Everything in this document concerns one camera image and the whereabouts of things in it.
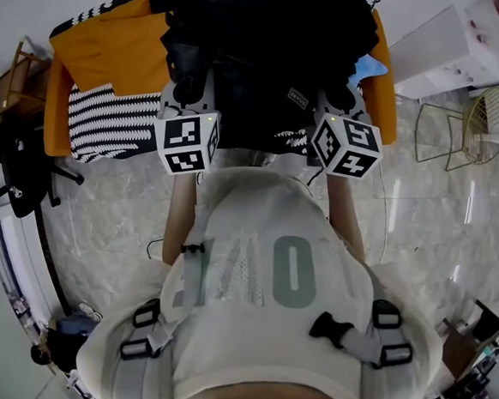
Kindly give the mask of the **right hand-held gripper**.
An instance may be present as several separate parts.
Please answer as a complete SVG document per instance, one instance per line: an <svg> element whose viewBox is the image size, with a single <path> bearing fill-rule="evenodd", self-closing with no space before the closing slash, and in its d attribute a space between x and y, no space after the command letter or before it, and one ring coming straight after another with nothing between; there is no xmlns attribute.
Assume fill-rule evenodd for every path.
<svg viewBox="0 0 499 399"><path fill-rule="evenodd" d="M362 179L382 159L381 131L371 123L361 93L353 86L346 90L354 99L350 111L333 106L323 90L318 92L310 144L327 174Z"/></svg>

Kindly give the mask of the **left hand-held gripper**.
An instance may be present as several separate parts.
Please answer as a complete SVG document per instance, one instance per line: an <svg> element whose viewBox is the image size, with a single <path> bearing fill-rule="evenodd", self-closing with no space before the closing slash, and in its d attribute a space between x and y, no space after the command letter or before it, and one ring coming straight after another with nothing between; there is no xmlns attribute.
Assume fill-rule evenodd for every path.
<svg viewBox="0 0 499 399"><path fill-rule="evenodd" d="M168 82L160 97L154 122L157 152L168 173L208 172L220 139L220 117L216 109L214 74L209 70L200 100L177 101L176 84Z"/></svg>

